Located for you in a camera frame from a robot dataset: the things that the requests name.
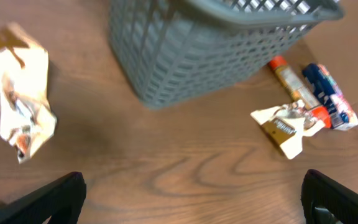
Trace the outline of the grey plastic lattice basket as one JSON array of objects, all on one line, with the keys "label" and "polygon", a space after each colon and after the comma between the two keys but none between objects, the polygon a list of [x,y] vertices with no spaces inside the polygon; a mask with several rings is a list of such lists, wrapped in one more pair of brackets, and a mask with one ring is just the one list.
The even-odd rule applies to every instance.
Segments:
[{"label": "grey plastic lattice basket", "polygon": [[114,0],[109,43],[138,99],[159,109],[242,82],[343,17],[334,0]]}]

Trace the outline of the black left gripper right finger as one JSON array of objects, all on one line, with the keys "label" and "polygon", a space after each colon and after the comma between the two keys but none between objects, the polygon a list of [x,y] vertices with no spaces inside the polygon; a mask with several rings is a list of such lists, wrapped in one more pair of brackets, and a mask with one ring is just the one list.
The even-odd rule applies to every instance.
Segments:
[{"label": "black left gripper right finger", "polygon": [[307,224],[358,223],[358,194],[318,170],[307,171],[301,204]]}]

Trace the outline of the beige mushroom pouch brown label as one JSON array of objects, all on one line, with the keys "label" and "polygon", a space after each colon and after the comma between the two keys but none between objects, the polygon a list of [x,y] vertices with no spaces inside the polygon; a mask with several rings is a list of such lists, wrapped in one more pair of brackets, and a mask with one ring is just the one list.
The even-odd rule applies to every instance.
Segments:
[{"label": "beige mushroom pouch brown label", "polygon": [[325,127],[324,121],[306,109],[303,100],[255,110],[250,115],[289,160],[303,151],[304,137],[312,137]]}]

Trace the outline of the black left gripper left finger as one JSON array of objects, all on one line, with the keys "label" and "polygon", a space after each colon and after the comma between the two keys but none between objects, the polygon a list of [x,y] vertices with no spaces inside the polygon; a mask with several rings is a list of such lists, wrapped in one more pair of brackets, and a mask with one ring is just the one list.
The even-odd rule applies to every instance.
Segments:
[{"label": "black left gripper left finger", "polygon": [[81,172],[71,172],[0,208],[0,224],[76,224],[86,198]]}]

